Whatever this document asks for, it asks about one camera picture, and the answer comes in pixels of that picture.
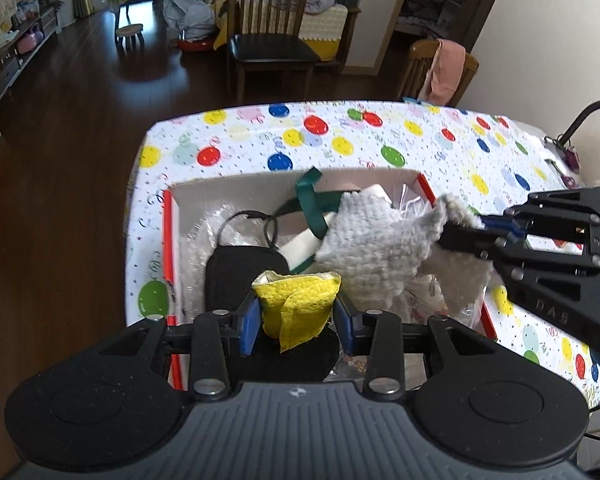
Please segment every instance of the white plastic bag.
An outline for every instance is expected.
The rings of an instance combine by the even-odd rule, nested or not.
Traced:
[[[200,0],[164,0],[162,14],[171,31],[184,31],[185,40],[204,40],[216,32],[214,13]]]

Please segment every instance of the wooden chair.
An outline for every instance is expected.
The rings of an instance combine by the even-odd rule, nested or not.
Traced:
[[[397,101],[402,101],[403,97],[418,98],[418,94],[424,85],[427,71],[433,63],[433,57],[436,54],[438,45],[437,40],[418,40],[411,45],[407,54],[407,64],[402,71],[400,84],[395,94]],[[458,105],[462,94],[464,94],[464,91],[469,86],[471,79],[474,78],[478,66],[478,60],[467,52],[464,56],[464,70],[462,71],[460,84],[447,106],[455,107]]]
[[[307,99],[314,66],[320,57],[298,38],[306,0],[229,0],[227,15],[227,86],[232,92],[237,67],[237,103],[244,100],[245,72],[305,71]]]

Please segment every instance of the desk lamp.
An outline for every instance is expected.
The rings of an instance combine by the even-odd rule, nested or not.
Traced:
[[[567,163],[567,166],[571,171],[575,173],[580,172],[580,161],[578,160],[578,154],[575,149],[571,146],[571,137],[576,132],[576,130],[580,127],[580,125],[584,122],[584,119],[589,117],[590,114],[595,112],[596,110],[600,110],[600,101],[595,101],[591,103],[589,106],[584,108],[583,111],[575,118],[571,126],[567,128],[563,134],[558,136],[557,139],[552,139],[547,136],[544,138],[544,142],[551,142],[554,146],[562,153],[562,156]]]

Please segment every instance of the dark wooden floor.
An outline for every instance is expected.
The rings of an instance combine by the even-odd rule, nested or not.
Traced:
[[[224,52],[168,49],[150,2],[131,20],[145,25],[144,52],[119,57],[112,15],[96,14],[52,38],[0,103],[0,476],[17,461],[2,422],[10,391],[124,326],[123,205],[145,131],[233,103]],[[393,49],[377,78],[317,73],[311,98],[390,98],[400,58]],[[247,101],[295,100],[301,79],[254,75]]]

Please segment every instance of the gray fuzzy cloth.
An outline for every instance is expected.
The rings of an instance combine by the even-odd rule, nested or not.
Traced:
[[[480,226],[451,195],[441,196],[423,216],[403,219],[382,198],[345,194],[315,261],[342,277],[342,289],[359,310],[395,310],[394,302],[411,278],[433,274],[453,316],[479,297],[491,263],[440,248],[436,242],[447,221]],[[408,313],[396,314],[408,319]]]

